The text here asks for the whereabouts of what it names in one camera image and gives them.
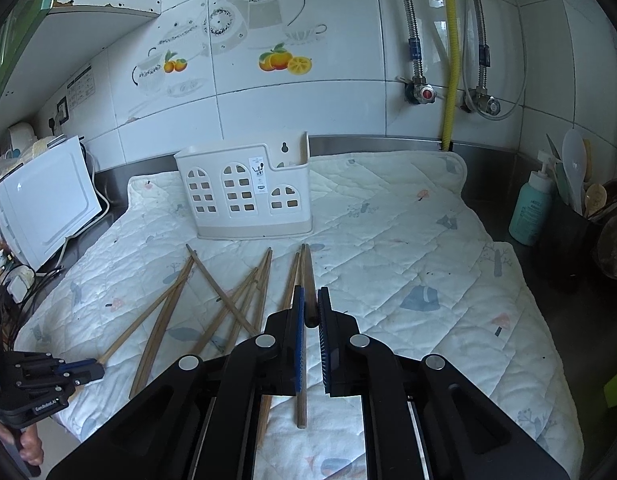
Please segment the person's left hand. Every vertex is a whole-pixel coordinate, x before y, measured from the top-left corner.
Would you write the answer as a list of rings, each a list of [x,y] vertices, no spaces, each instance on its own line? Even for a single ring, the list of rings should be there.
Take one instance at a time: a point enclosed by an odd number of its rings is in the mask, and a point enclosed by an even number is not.
[[[13,433],[0,422],[0,440],[3,444],[15,445]],[[20,457],[31,466],[40,466],[44,462],[43,442],[38,435],[37,425],[26,427],[19,436]]]

